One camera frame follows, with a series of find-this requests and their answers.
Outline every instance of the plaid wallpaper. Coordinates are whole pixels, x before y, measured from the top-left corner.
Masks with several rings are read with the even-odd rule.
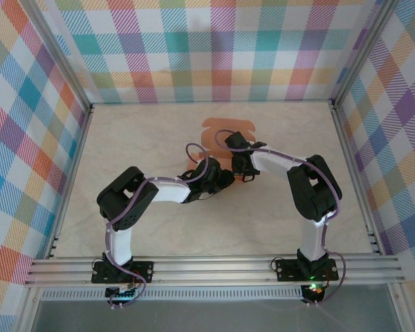
[[[352,47],[352,50],[349,54],[349,57],[347,58],[346,64],[344,65],[344,68],[340,72],[340,76],[338,76],[337,83],[333,87],[331,98],[334,98],[338,91],[340,90],[341,83],[343,82],[343,79],[346,77],[346,74],[348,70],[351,68],[352,64],[355,62],[355,59],[358,55],[358,51],[360,50],[361,46],[366,41],[367,37],[371,33],[372,26],[375,23],[375,19],[381,9],[381,6],[384,4],[385,0],[375,0],[375,4],[373,5],[371,12],[369,13],[369,16],[367,17],[367,20],[364,24],[364,26],[361,29],[360,34],[358,35],[358,38],[355,42],[355,44]]]
[[[120,103],[328,99],[381,1],[37,2],[89,98]]]
[[[415,0],[401,0],[341,109],[376,226],[415,303]]]
[[[83,119],[17,0],[0,0],[0,331],[46,247]]]

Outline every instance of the purple cable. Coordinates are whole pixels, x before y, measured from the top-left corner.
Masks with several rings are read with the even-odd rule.
[[[315,165],[313,165],[313,164],[311,164],[311,163],[309,163],[308,161],[305,161],[305,160],[301,160],[301,159],[298,159],[298,158],[295,158],[295,157],[293,157],[293,156],[289,156],[288,154],[283,154],[283,153],[281,153],[281,152],[278,152],[278,151],[272,151],[272,150],[269,150],[269,149],[261,149],[261,148],[258,148],[258,149],[252,149],[252,148],[249,148],[249,149],[231,149],[231,148],[229,148],[229,147],[226,147],[225,145],[223,145],[223,144],[221,144],[220,142],[219,142],[219,139],[218,139],[218,135],[220,134],[220,133],[235,133],[235,131],[232,131],[232,130],[229,130],[229,129],[222,129],[222,130],[218,130],[216,133],[215,133],[215,143],[218,145],[218,146],[220,146],[220,147],[222,147],[223,149],[226,149],[226,150],[228,150],[228,151],[233,151],[233,152],[246,152],[246,151],[259,151],[259,152],[267,152],[267,153],[269,153],[269,154],[274,154],[274,155],[276,155],[276,156],[279,156],[279,157],[282,157],[282,158],[285,158],[285,159],[288,159],[288,160],[291,160],[291,161],[293,161],[293,162],[295,162],[295,163],[302,163],[302,164],[305,164],[306,166],[308,166],[308,167],[310,167],[311,169],[313,169],[315,172],[317,172],[318,173],[318,175],[320,175],[320,177],[324,180],[324,182],[328,185],[328,187],[329,187],[329,189],[331,190],[331,192],[332,192],[332,195],[333,195],[333,198],[335,199],[335,202],[336,202],[336,212],[335,212],[335,214],[333,214],[332,216],[330,216],[329,218],[326,218],[326,220],[324,221],[324,227],[323,227],[323,232],[322,232],[322,237],[321,237],[321,246],[323,247],[323,249],[324,249],[324,251],[328,254],[328,255],[337,255],[339,258],[341,258],[341,261],[342,261],[342,263],[343,263],[343,275],[341,276],[341,279],[340,279],[340,283],[338,284],[338,286],[337,286],[337,289],[335,290],[335,292],[333,292],[332,294],[330,294],[326,299],[324,299],[322,302],[324,302],[324,301],[327,301],[327,300],[329,300],[329,299],[331,299],[336,293],[337,293],[337,291],[338,291],[338,289],[340,289],[340,287],[343,285],[343,282],[344,282],[344,278],[346,277],[346,261],[344,260],[344,257],[340,254],[340,253],[338,253],[338,252],[331,252],[331,251],[328,251],[327,249],[326,249],[326,233],[327,233],[327,223],[329,222],[329,220],[331,220],[331,219],[333,219],[333,218],[335,218],[339,213],[340,213],[340,210],[341,210],[341,203],[340,203],[340,199],[338,198],[338,194],[337,194],[337,191],[335,190],[335,188],[332,186],[332,184],[331,184],[331,182],[330,182],[330,180],[323,174],[323,172],[320,170],[320,169],[318,169]]]
[[[204,154],[205,154],[205,167],[203,168],[203,171],[201,172],[201,174],[200,175],[198,175],[197,177],[195,177],[195,178],[192,178],[192,179],[190,179],[190,180],[186,180],[186,181],[184,181],[184,180],[179,180],[179,179],[177,179],[177,178],[168,178],[168,177],[164,177],[164,176],[161,176],[161,177],[153,177],[153,178],[147,178],[146,180],[144,180],[141,184],[140,184],[140,186],[138,187],[138,189],[136,190],[136,193],[132,196],[132,198],[131,198],[131,201],[129,202],[129,204],[127,205],[127,207],[123,210],[123,212],[122,213],[120,213],[116,218],[114,218],[114,219],[112,219],[111,221],[109,221],[107,224],[106,224],[106,227],[107,227],[107,231],[106,231],[106,234],[105,234],[105,236],[104,236],[104,242],[105,242],[105,245],[106,245],[106,256],[108,257],[108,260],[111,262],[111,264],[112,265],[114,265],[118,270],[121,270],[122,272],[124,272],[124,273],[126,273],[126,274],[128,274],[128,275],[132,275],[133,277],[135,277],[135,278],[137,278],[137,279],[139,279],[139,280],[141,280],[141,282],[142,282],[142,284],[143,284],[143,287],[142,287],[142,290],[133,298],[133,299],[131,299],[131,300],[129,300],[128,302],[126,302],[125,304],[120,304],[119,305],[119,307],[121,308],[121,309],[123,309],[123,307],[125,307],[125,306],[129,306],[129,305],[131,305],[131,304],[133,304],[143,293],[144,293],[144,291],[145,291],[145,289],[146,289],[146,280],[145,280],[145,278],[143,278],[141,275],[139,275],[139,274],[137,274],[137,273],[134,273],[134,272],[131,272],[131,271],[129,271],[129,270],[127,270],[127,269],[125,269],[125,268],[123,268],[122,266],[120,266],[119,264],[117,264],[116,263],[116,261],[115,261],[115,259],[113,258],[113,256],[112,256],[112,254],[111,254],[111,239],[110,239],[110,232],[111,232],[111,227],[112,227],[112,225],[114,224],[114,223],[116,223],[116,222],[118,222],[119,220],[121,220],[129,211],[130,211],[130,209],[132,208],[132,206],[134,205],[134,203],[136,202],[136,200],[137,200],[137,198],[138,198],[138,196],[140,195],[140,192],[142,191],[142,189],[143,189],[143,187],[148,183],[148,182],[151,182],[151,181],[166,181],[166,182],[172,182],[172,183],[181,183],[181,184],[184,184],[184,185],[187,185],[188,183],[191,183],[191,182],[194,182],[194,181],[197,181],[198,179],[200,179],[202,176],[204,176],[204,174],[206,173],[206,171],[208,170],[208,153],[206,152],[206,150],[204,150],[204,148],[201,146],[201,145],[199,145],[199,144],[196,144],[196,143],[189,143],[189,144],[187,144],[186,145],[186,154],[189,156],[189,158],[191,159],[191,160],[193,160],[193,158],[190,156],[190,153],[189,153],[189,147],[191,147],[191,146],[195,146],[195,147],[198,147]],[[115,304],[112,302],[112,299],[113,299],[113,295],[109,298],[109,304],[111,305],[111,308],[112,309],[114,309],[114,308],[116,308],[116,306],[115,306]]]

